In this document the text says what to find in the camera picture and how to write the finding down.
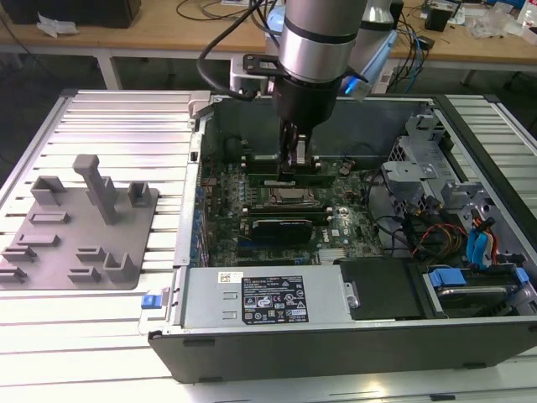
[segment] black box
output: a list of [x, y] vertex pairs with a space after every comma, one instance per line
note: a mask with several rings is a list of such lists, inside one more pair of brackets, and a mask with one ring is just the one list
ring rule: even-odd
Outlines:
[[15, 24], [35, 24], [38, 12], [59, 21], [107, 28], [128, 28], [142, 0], [0, 0]]
[[451, 10], [443, 10], [440, 8], [431, 8], [425, 20], [425, 29], [431, 31], [443, 32], [446, 28], [447, 21], [451, 18], [453, 12]]

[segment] workbench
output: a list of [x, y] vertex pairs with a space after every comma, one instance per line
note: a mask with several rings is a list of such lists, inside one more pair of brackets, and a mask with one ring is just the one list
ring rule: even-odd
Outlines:
[[[121, 89], [114, 57], [152, 57], [163, 59], [195, 59], [219, 33], [229, 26], [228, 21], [196, 22], [177, 15], [177, 0], [143, 0], [140, 14], [129, 29], [79, 27], [74, 36], [51, 38], [34, 25], [13, 25], [12, 31], [28, 49], [37, 55], [85, 55], [97, 58], [106, 86]], [[424, 30], [425, 21], [413, 9], [422, 2], [407, 0], [404, 15], [418, 35], [434, 39], [435, 46], [425, 62], [429, 68], [461, 69], [465, 71], [537, 71], [537, 46], [514, 35], [505, 38], [473, 39], [466, 27], [446, 27], [444, 32]], [[232, 13], [236, 6], [215, 6], [214, 13]], [[181, 11], [202, 16], [194, 3]], [[265, 51], [264, 33], [247, 20], [210, 54], [209, 59], [230, 60], [233, 54]], [[0, 27], [0, 52], [20, 54], [24, 50], [15, 44], [4, 27]], [[404, 63], [408, 44], [399, 38], [385, 71]]]
[[[143, 0], [142, 7], [128, 29], [78, 27], [80, 33], [61, 35], [58, 39], [46, 35], [35, 25], [9, 24], [17, 38], [36, 55], [93, 56], [101, 68], [107, 89], [121, 89], [121, 78], [114, 57], [148, 57], [160, 59], [196, 59], [217, 35], [226, 29], [229, 21], [190, 21], [175, 12], [178, 0]], [[181, 7], [186, 15], [204, 18], [196, 3]], [[234, 13], [238, 6], [211, 7], [217, 14]], [[236, 53], [264, 53], [264, 33], [251, 20], [241, 24], [208, 56], [208, 59], [230, 60]], [[13, 41], [0, 24], [0, 53], [23, 54], [25, 51]]]
[[[188, 99], [188, 92], [90, 91], [61, 97], [0, 190], [0, 248], [12, 242], [29, 211], [30, 187], [37, 176], [57, 175], [66, 186], [82, 186], [81, 177], [70, 169], [80, 152], [97, 153], [101, 173], [110, 175], [118, 187], [148, 181], [160, 191], [136, 289], [0, 292], [2, 401], [417, 402], [444, 394], [473, 403], [534, 402], [537, 349], [487, 369], [176, 383], [145, 336], [149, 327], [161, 326], [166, 308], [142, 311], [140, 305], [146, 292], [170, 286], [174, 275], [185, 149], [190, 142]], [[488, 106], [478, 96], [450, 99], [499, 164], [502, 158], [506, 162], [505, 153], [494, 137], [517, 144], [509, 153], [515, 159], [522, 155], [520, 163], [535, 163], [535, 144], [527, 143], [527, 132], [501, 105]], [[460, 150], [455, 156], [463, 160]], [[510, 164], [500, 166], [508, 169]], [[471, 175], [472, 168], [465, 167], [465, 172]], [[515, 186], [519, 178], [504, 173]], [[534, 182], [528, 178], [525, 183], [517, 191], [531, 196]]]
[[[512, 34], [502, 38], [474, 39], [467, 27], [462, 25], [447, 24], [444, 32], [426, 30], [425, 20], [420, 18], [418, 9], [422, 3], [422, 0], [406, 0], [403, 13], [418, 36], [423, 35], [435, 41], [424, 67], [466, 71], [461, 79], [465, 85], [479, 70], [537, 72], [537, 46]], [[383, 69], [383, 76], [391, 76], [408, 54], [408, 40], [399, 34]]]

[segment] power cable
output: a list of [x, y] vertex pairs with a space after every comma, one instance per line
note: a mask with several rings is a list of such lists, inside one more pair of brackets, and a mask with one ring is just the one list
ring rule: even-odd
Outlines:
[[221, 20], [233, 20], [235, 18], [233, 18], [234, 16], [238, 16], [240, 14], [244, 14], [247, 12], [247, 10], [239, 10], [239, 11], [236, 11], [235, 13], [229, 13], [229, 14], [224, 14], [224, 15], [216, 15], [216, 14], [212, 14], [210, 12], [208, 12], [206, 9], [208, 7], [210, 7], [211, 5], [213, 4], [217, 4], [219, 2], [213, 2], [213, 3], [209, 3], [209, 4], [206, 4], [205, 6], [201, 6], [198, 4], [198, 6], [200, 7], [200, 10], [201, 12], [206, 15], [207, 18], [198, 18], [198, 17], [191, 17], [190, 15], [186, 15], [184, 13], [182, 13], [180, 11], [181, 7], [183, 7], [185, 4], [187, 4], [190, 0], [183, 0], [181, 3], [179, 3], [177, 5], [177, 7], [175, 8], [175, 12], [177, 14], [179, 14], [181, 17], [183, 18], [186, 18], [186, 19], [189, 19], [190, 21], [221, 21]]
[[235, 99], [239, 99], [241, 101], [252, 101], [257, 94], [254, 92], [241, 94], [239, 92], [231, 90], [227, 86], [223, 86], [213, 77], [211, 77], [211, 75], [206, 71], [206, 57], [207, 55], [209, 55], [209, 53], [211, 53], [215, 46], [222, 42], [231, 32], [237, 29], [240, 24], [242, 24], [248, 17], [250, 17], [250, 15], [252, 15], [257, 9], [259, 9], [259, 7], [263, 4], [264, 1], [265, 0], [257, 0], [257, 2], [252, 7], [249, 7], [248, 10], [237, 19], [237, 21], [227, 27], [221, 34], [214, 38], [207, 47], [205, 47], [205, 49], [201, 52], [200, 57], [198, 57], [198, 60], [196, 61], [197, 70], [200, 73], [201, 78], [207, 84], [224, 93], [225, 95], [228, 95], [229, 97]]

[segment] blue light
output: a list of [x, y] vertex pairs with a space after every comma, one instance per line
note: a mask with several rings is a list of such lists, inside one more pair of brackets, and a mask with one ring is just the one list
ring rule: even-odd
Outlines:
[[358, 79], [356, 77], [353, 77], [351, 79], [351, 82], [349, 82], [349, 86], [345, 90], [345, 95], [349, 95], [354, 88], [356, 88], [356, 84], [358, 83]]

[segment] sticker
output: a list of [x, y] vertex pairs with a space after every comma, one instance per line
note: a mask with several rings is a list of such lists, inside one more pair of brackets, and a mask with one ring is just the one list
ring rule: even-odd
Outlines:
[[309, 322], [302, 276], [242, 278], [242, 321], [247, 325]]
[[219, 271], [219, 283], [240, 283], [242, 279], [242, 271]]

